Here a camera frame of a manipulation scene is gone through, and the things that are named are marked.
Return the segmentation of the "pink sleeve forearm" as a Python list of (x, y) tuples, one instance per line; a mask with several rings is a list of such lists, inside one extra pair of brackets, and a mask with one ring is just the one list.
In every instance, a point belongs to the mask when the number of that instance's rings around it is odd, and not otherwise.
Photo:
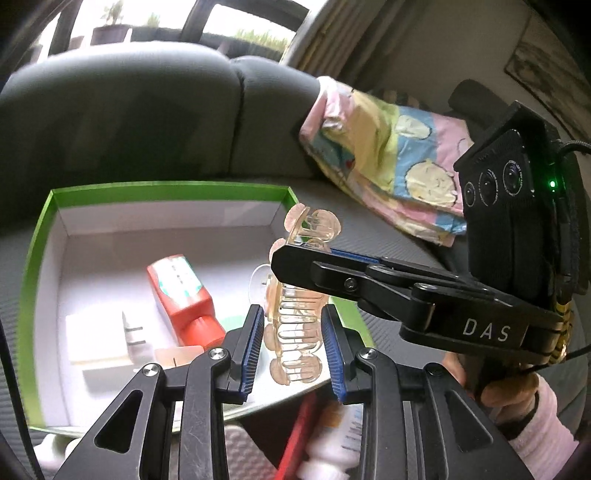
[(532, 419), (509, 444), (534, 479), (554, 479), (574, 454), (579, 442), (557, 416), (557, 398), (538, 376), (538, 407)]

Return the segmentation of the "person's right hand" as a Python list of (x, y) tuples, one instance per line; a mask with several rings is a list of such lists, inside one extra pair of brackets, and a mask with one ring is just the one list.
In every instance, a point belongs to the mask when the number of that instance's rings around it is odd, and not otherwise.
[(492, 410), (497, 425), (524, 419), (536, 405), (537, 373), (495, 377), (485, 371), (485, 358), (453, 352), (442, 364), (473, 399)]

